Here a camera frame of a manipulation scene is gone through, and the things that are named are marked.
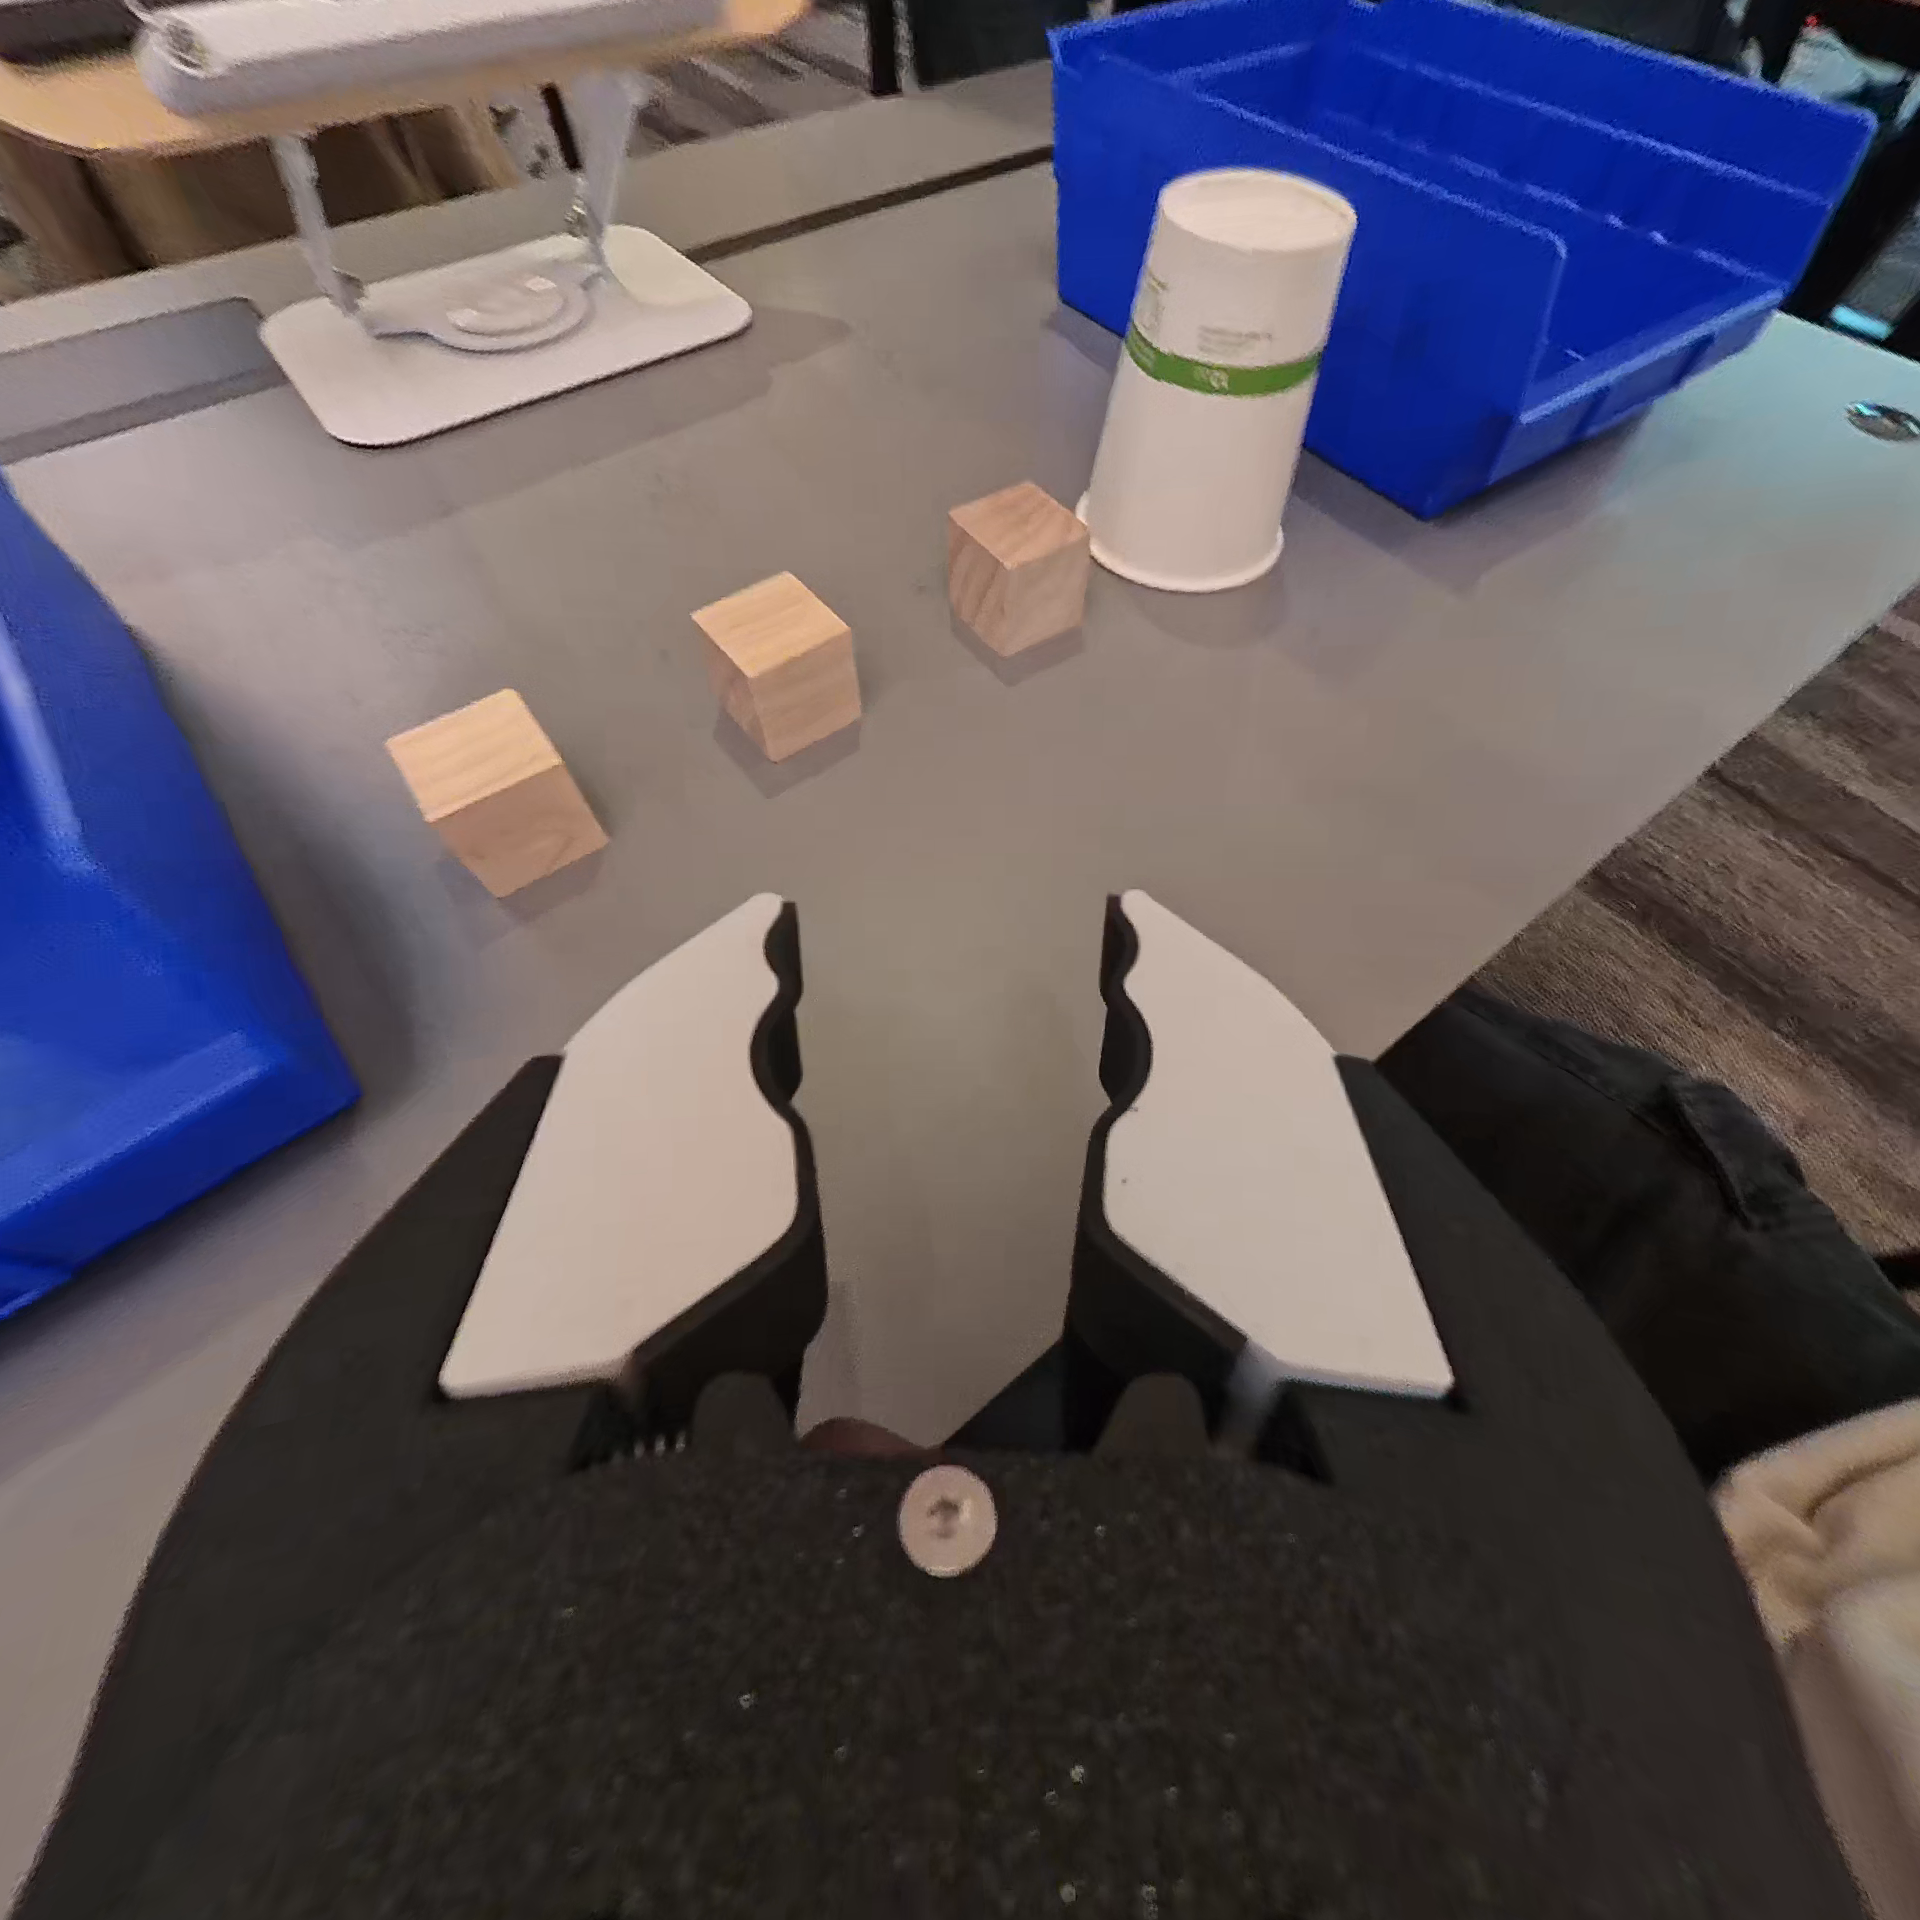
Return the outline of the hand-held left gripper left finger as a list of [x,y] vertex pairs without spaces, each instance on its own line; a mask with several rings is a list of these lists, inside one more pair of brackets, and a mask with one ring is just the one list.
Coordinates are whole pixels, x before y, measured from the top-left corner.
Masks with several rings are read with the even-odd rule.
[[827,1309],[800,997],[800,913],[752,897],[574,1033],[444,1355],[446,1400],[616,1386],[636,1410],[692,1410],[745,1374],[796,1405]]

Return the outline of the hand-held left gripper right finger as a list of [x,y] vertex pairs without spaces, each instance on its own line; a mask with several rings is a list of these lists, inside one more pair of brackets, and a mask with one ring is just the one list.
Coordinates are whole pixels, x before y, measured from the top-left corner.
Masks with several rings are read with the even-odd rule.
[[1146,892],[1106,901],[1097,1082],[1068,1294],[1097,1417],[1176,1377],[1233,1451],[1294,1387],[1448,1405],[1456,1372],[1354,1100],[1358,1065]]

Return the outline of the person's dark trouser leg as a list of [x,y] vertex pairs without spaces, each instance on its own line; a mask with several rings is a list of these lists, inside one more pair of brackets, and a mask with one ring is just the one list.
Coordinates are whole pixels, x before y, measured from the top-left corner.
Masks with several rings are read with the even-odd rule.
[[1377,1067],[1595,1309],[1702,1482],[1916,1402],[1916,1313],[1725,1085],[1478,988]]

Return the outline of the light wooden cube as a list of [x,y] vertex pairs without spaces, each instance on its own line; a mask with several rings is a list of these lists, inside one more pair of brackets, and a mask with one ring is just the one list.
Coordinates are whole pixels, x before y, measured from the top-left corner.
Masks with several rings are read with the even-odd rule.
[[949,510],[949,605],[1000,660],[1078,633],[1090,569],[1085,524],[1032,481]]
[[609,848],[560,749],[515,689],[388,737],[421,819],[491,898]]
[[862,721],[852,632],[793,572],[696,609],[713,697],[772,763]]

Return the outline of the person's cream garment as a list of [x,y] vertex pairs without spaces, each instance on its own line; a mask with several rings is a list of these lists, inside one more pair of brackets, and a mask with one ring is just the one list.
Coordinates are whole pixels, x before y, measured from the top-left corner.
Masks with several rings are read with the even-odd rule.
[[1862,1905],[1918,1916],[1918,1402],[1736,1466],[1713,1501]]

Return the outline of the white paper cup green band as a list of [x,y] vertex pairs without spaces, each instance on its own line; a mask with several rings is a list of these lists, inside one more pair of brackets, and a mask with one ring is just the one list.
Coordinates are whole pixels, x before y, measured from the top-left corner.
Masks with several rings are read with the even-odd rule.
[[1158,193],[1078,516],[1155,593],[1266,576],[1358,228],[1332,188],[1260,168]]

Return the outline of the white metal stand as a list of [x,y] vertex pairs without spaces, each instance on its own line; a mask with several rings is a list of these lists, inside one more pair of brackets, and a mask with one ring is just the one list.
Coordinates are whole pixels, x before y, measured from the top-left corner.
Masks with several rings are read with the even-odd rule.
[[579,164],[563,232],[436,269],[350,276],[331,249],[307,134],[273,158],[321,298],[261,323],[273,361],[340,444],[396,448],[718,345],[752,306],[656,234],[616,217],[651,85],[619,41],[724,24],[724,5],[261,3],[144,13],[134,70],[169,112],[316,102],[371,82],[449,82],[483,64],[579,58],[568,118]]

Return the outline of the blue plastic bin with divider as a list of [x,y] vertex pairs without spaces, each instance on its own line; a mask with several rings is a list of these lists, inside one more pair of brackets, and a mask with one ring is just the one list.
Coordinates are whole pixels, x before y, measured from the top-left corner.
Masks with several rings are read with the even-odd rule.
[[[1057,29],[1061,302],[1188,395],[1312,393],[1304,444],[1421,518],[1764,330],[1873,133],[1850,105],[1486,5],[1169,5]],[[1203,345],[1163,193],[1297,176],[1356,214],[1325,340]]]

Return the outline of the wooden side table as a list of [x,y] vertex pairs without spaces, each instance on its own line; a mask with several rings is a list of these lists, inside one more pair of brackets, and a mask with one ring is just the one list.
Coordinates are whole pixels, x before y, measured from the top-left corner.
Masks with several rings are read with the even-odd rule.
[[513,60],[462,64],[421,77],[369,81],[198,116],[174,112],[153,96],[128,52],[38,67],[5,64],[2,126],[30,144],[83,160],[218,154],[262,138],[310,134],[398,112],[483,105],[593,70],[649,73],[686,58],[770,41],[809,11],[809,3],[726,3],[713,21],[683,32],[547,45]]

